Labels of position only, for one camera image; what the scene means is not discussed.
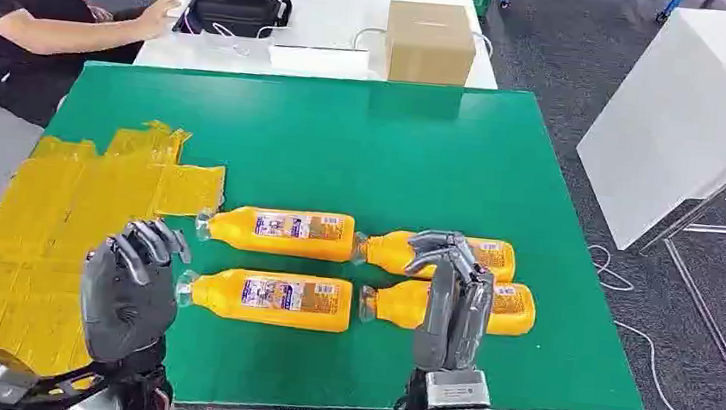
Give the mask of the person's right hand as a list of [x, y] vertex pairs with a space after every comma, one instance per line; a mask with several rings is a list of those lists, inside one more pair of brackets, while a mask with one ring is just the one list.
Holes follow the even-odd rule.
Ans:
[[168, 30], [172, 21], [169, 13], [180, 7], [183, 0], [157, 0], [135, 19], [137, 38], [140, 41], [159, 37]]

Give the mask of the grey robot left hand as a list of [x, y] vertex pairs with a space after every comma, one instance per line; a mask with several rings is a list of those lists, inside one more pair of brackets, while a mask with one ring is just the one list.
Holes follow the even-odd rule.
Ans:
[[174, 256], [191, 262], [182, 232], [159, 218], [126, 223], [88, 253], [80, 303], [92, 360], [116, 362], [164, 342], [177, 312]]

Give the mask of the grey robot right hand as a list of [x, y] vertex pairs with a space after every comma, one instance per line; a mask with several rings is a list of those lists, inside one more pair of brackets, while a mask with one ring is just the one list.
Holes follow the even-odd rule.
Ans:
[[460, 232], [425, 230], [408, 238], [415, 252], [407, 276], [434, 265], [425, 317], [413, 338], [414, 364], [425, 372], [473, 370], [494, 300], [494, 275]]

